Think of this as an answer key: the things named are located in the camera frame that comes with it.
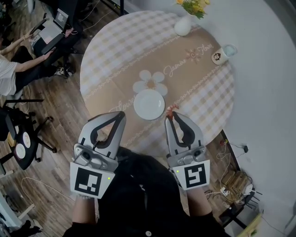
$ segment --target bracelet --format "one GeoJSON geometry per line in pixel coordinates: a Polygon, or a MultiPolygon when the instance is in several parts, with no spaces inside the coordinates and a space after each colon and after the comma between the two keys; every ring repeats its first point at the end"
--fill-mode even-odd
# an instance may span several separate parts
{"type": "Polygon", "coordinates": [[[82,199],[92,199],[92,197],[84,196],[84,195],[81,195],[81,194],[78,194],[77,197],[82,198],[82,199]]]}

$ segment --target black shirt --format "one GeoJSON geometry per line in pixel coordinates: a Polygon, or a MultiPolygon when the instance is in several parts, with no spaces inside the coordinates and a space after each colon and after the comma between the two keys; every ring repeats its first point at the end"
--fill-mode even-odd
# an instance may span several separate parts
{"type": "Polygon", "coordinates": [[[125,157],[103,198],[97,225],[73,223],[65,237],[228,236],[213,214],[189,217],[173,175],[150,156],[125,157]]]}

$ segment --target white vase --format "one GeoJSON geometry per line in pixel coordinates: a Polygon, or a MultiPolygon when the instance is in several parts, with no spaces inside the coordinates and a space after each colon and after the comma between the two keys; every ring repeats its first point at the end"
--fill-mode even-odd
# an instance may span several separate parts
{"type": "Polygon", "coordinates": [[[188,35],[190,30],[191,30],[191,21],[192,18],[194,18],[196,16],[194,15],[190,15],[189,13],[182,17],[176,24],[175,24],[175,32],[177,33],[177,35],[180,36],[185,36],[188,35]]]}

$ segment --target person's arm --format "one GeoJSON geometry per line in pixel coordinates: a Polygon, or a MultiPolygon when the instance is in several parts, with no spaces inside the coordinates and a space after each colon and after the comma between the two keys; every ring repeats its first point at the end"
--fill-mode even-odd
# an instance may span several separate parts
{"type": "Polygon", "coordinates": [[[35,67],[36,65],[42,63],[43,61],[45,61],[52,53],[53,51],[49,51],[47,54],[42,55],[38,58],[35,58],[33,60],[29,60],[27,62],[24,63],[18,63],[14,72],[25,72],[28,69],[31,69],[33,67],[35,67]]]}
{"type": "Polygon", "coordinates": [[[77,196],[72,217],[73,223],[96,224],[94,198],[82,199],[77,196]]]}
{"type": "Polygon", "coordinates": [[[212,212],[212,208],[201,187],[187,190],[190,216],[205,216],[212,212]]]}
{"type": "Polygon", "coordinates": [[[32,35],[30,35],[32,29],[30,29],[30,31],[28,33],[26,33],[23,37],[21,37],[20,39],[18,39],[17,41],[13,42],[11,45],[7,46],[4,50],[0,51],[1,55],[6,55],[8,53],[10,53],[12,50],[14,50],[21,42],[25,41],[26,39],[30,38],[32,35]]]}

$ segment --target person's hand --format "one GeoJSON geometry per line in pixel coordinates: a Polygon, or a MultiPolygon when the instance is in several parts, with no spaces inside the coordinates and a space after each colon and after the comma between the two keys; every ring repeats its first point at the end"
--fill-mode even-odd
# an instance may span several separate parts
{"type": "Polygon", "coordinates": [[[30,34],[30,32],[34,29],[34,27],[32,29],[29,30],[29,32],[27,32],[25,34],[25,39],[31,38],[33,34],[30,34]]]}
{"type": "Polygon", "coordinates": [[[66,30],[65,38],[67,38],[72,33],[73,30],[74,30],[74,28],[71,28],[69,30],[66,30]]]}
{"type": "Polygon", "coordinates": [[[49,51],[47,54],[43,55],[43,60],[45,61],[53,53],[54,50],[49,51]]]}

